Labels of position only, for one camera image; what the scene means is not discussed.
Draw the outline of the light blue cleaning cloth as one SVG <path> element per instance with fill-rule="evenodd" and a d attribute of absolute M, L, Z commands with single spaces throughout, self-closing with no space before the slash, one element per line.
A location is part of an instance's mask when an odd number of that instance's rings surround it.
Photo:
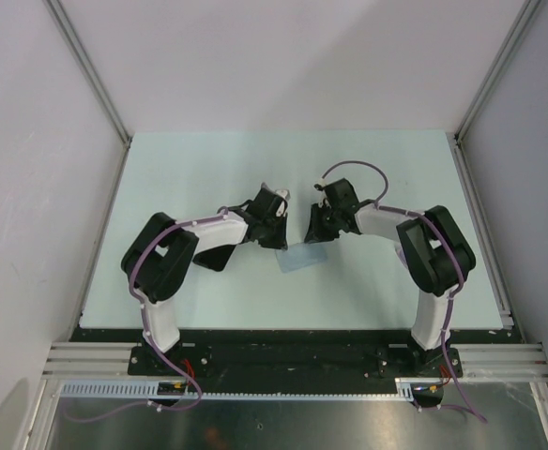
<path fill-rule="evenodd" d="M 277 249 L 275 255 L 284 274 L 327 261 L 327 252 L 322 244 L 297 243 L 287 249 Z"/>

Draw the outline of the black glasses case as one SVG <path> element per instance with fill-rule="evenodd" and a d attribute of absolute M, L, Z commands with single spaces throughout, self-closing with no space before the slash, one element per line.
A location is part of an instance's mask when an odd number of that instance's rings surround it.
<path fill-rule="evenodd" d="M 211 246 L 207 241 L 200 240 L 192 257 L 192 262 L 204 269 L 222 272 L 232 257 L 236 245 L 225 244 Z"/>

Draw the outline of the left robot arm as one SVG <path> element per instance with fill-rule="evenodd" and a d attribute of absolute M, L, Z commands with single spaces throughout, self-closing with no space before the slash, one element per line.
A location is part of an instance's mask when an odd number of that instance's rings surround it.
<path fill-rule="evenodd" d="M 150 217 L 124 254 L 120 267 L 140 303 L 143 335 L 152 347 L 148 363 L 158 373 L 175 372 L 181 352 L 174 296 L 192 265 L 221 272 L 235 249 L 255 243 L 286 250 L 290 192 L 263 184 L 240 205 L 223 206 L 210 217 L 177 221 L 163 212 Z"/>

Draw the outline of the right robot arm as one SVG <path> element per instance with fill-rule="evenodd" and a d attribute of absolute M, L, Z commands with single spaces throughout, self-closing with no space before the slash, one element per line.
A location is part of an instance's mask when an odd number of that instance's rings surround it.
<path fill-rule="evenodd" d="M 453 298 L 476 267 L 474 251 L 445 206 L 422 213 L 361 201 L 345 178 L 314 188 L 321 200 L 311 206 L 304 242 L 331 242 L 341 233 L 374 235 L 396 244 L 404 266 L 419 288 L 411 338 L 418 344 L 406 353 L 408 368 L 428 376 L 440 365 L 437 348 L 449 338 Z"/>

